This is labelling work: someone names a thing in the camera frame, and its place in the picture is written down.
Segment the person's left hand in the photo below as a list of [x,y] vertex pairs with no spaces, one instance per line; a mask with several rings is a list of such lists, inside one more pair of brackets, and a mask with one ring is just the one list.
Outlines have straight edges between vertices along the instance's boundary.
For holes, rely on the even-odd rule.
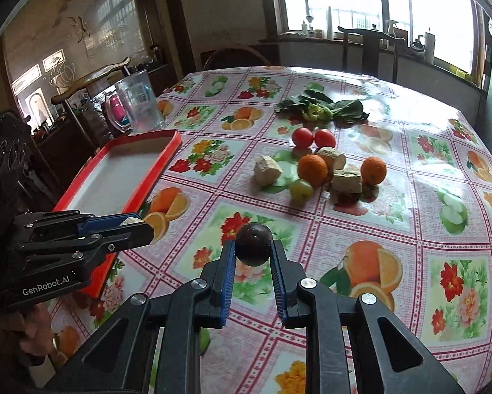
[[20,347],[27,354],[44,357],[53,349],[54,332],[45,304],[37,304],[23,313],[12,314],[9,317],[9,328],[22,333]]

